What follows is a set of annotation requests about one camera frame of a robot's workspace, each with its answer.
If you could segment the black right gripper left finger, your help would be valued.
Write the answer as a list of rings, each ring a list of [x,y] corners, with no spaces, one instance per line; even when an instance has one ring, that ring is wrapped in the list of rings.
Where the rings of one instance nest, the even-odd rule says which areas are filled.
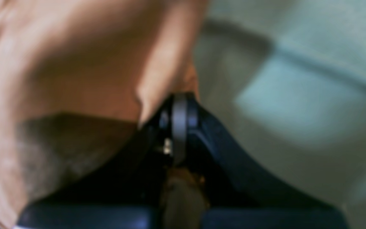
[[[186,159],[188,98],[171,96],[113,157],[23,210],[18,229],[155,229],[166,171]]]

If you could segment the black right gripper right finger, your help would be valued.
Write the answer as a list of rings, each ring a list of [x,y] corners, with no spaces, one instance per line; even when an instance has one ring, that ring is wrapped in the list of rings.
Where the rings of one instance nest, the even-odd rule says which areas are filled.
[[[205,178],[202,229],[348,229],[334,206],[273,175],[187,93],[186,164]]]

